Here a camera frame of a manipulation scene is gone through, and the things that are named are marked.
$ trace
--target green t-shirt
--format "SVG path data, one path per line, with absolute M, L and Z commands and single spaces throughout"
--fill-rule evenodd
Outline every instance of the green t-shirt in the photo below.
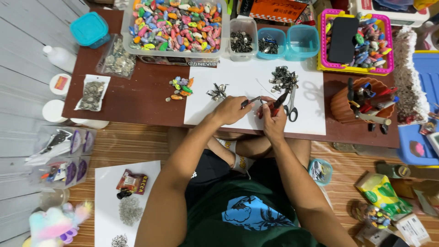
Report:
M 216 184 L 187 213 L 181 247 L 324 247 L 290 203 L 252 180 Z

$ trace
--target teal lid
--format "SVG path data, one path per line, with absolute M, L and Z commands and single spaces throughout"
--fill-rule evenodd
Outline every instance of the teal lid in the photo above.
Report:
M 70 32 L 78 44 L 89 46 L 108 33 L 108 24 L 96 12 L 90 12 L 72 22 Z

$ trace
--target teal plastic container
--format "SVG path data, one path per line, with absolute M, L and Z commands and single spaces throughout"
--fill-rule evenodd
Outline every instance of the teal plastic container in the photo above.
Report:
M 108 24 L 96 12 L 87 13 L 70 24 L 70 32 L 82 46 L 96 49 L 110 40 Z
M 287 31 L 285 60 L 304 61 L 320 50 L 319 32 L 309 25 L 294 25 Z
M 258 30 L 258 40 L 265 38 L 265 37 L 275 39 L 277 41 L 277 45 L 279 46 L 279 48 L 277 49 L 277 54 L 266 54 L 266 53 L 258 51 L 258 53 L 256 54 L 256 56 L 258 58 L 274 60 L 274 59 L 278 59 L 278 58 L 285 56 L 285 50 L 286 50 L 285 44 L 287 42 L 287 38 L 285 36 L 284 31 L 282 31 L 280 29 L 276 29 L 276 28 L 270 28 L 270 27 L 264 27 L 264 28 L 259 29 Z
M 316 181 L 314 180 L 318 186 L 325 186 L 327 184 L 329 184 L 329 182 L 331 181 L 331 177 L 332 177 L 332 166 L 331 164 L 329 164 L 327 161 L 322 160 L 322 159 L 313 159 L 312 161 L 309 162 L 308 165 L 308 173 L 309 175 L 312 177 L 312 168 L 315 162 L 319 162 L 320 164 L 322 164 L 322 171 L 323 171 L 323 176 L 324 179 L 320 180 L 320 181 Z

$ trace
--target black phone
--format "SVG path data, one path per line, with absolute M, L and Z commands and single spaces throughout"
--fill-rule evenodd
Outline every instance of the black phone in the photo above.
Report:
M 357 18 L 336 17 L 332 23 L 331 46 L 328 60 L 331 62 L 351 63 L 355 53 L 355 34 L 359 20 Z

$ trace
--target blue graphic print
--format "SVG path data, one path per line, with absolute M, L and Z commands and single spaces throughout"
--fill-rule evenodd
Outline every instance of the blue graphic print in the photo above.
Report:
M 275 226 L 294 226 L 284 215 L 270 208 L 256 196 L 231 199 L 221 213 L 223 221 L 247 230 L 264 231 Z

